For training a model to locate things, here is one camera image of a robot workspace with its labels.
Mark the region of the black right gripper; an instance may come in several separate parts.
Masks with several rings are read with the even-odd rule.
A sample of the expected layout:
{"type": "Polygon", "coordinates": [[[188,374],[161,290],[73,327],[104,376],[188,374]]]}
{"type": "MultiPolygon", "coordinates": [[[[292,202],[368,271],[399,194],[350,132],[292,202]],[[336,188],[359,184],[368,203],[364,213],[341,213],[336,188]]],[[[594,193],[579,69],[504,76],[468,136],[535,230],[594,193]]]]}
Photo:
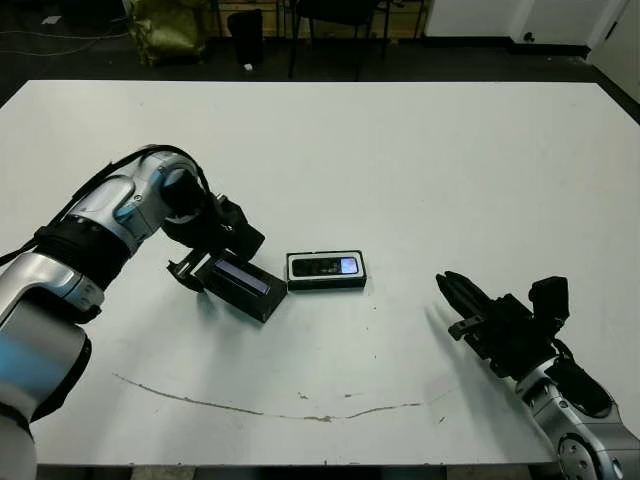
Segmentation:
{"type": "Polygon", "coordinates": [[[516,297],[506,294],[484,300],[484,292],[470,279],[453,271],[436,275],[440,292],[462,319],[448,329],[464,341],[499,378],[522,379],[557,351],[533,313],[516,297]]]}

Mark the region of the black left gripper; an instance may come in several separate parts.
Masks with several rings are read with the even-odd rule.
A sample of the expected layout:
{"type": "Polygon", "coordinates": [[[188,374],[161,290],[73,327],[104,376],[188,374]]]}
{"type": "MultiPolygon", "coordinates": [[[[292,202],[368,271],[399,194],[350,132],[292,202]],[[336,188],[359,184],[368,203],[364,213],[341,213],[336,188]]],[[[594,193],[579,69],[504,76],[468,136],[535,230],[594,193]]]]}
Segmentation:
{"type": "Polygon", "coordinates": [[[192,274],[206,254],[238,252],[238,205],[224,195],[208,195],[198,206],[167,217],[163,232],[188,248],[190,252],[178,263],[169,261],[171,276],[185,288],[203,292],[200,280],[192,274]]]}

